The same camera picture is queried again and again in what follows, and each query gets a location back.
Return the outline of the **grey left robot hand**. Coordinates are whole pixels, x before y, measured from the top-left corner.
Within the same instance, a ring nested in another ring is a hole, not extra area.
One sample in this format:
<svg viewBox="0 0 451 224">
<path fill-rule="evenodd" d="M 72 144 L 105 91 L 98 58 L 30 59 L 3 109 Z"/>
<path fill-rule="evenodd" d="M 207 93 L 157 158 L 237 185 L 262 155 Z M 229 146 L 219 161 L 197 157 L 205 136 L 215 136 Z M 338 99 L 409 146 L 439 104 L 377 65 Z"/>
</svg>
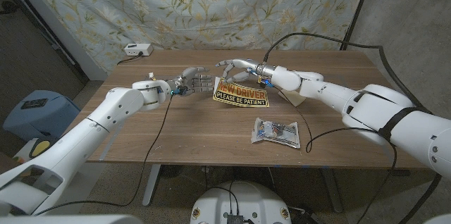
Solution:
<svg viewBox="0 0 451 224">
<path fill-rule="evenodd" d="M 204 75 L 207 72 L 209 72 L 209 69 L 205 67 L 189 67 L 179 76 L 166 82 L 169 84 L 173 94 L 183 97 L 196 92 L 212 92 L 214 83 L 210 75 Z"/>
</svg>

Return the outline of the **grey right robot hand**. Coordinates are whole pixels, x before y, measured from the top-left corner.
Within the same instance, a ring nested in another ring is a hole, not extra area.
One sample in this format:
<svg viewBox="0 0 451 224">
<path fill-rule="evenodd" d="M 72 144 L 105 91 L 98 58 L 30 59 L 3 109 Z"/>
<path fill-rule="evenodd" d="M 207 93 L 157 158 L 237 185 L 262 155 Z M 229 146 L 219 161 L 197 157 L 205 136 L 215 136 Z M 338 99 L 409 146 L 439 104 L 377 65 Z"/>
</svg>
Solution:
<svg viewBox="0 0 451 224">
<path fill-rule="evenodd" d="M 224 78 L 227 83 L 242 82 L 247 80 L 251 75 L 271 78 L 276 69 L 275 66 L 269 66 L 252 59 L 244 58 L 234 58 L 220 61 L 215 66 L 225 66 L 222 78 Z M 229 72 L 234 68 L 243 69 L 243 71 L 234 76 L 228 76 Z"/>
</svg>

